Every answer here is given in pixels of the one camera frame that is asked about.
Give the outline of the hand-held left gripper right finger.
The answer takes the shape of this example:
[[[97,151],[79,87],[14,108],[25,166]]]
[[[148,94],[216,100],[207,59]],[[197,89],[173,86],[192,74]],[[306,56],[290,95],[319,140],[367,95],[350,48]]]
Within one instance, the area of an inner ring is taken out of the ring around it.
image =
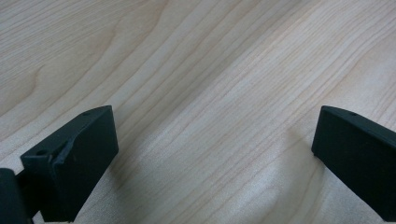
[[[395,132],[357,113],[325,105],[312,152],[383,220],[396,222]]]

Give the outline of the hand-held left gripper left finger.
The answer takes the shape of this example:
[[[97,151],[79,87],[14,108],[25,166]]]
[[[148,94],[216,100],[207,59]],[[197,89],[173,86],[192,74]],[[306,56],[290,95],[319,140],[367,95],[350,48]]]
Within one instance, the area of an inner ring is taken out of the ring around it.
[[[21,155],[27,213],[47,222],[76,219],[119,152],[112,107],[83,112]]]

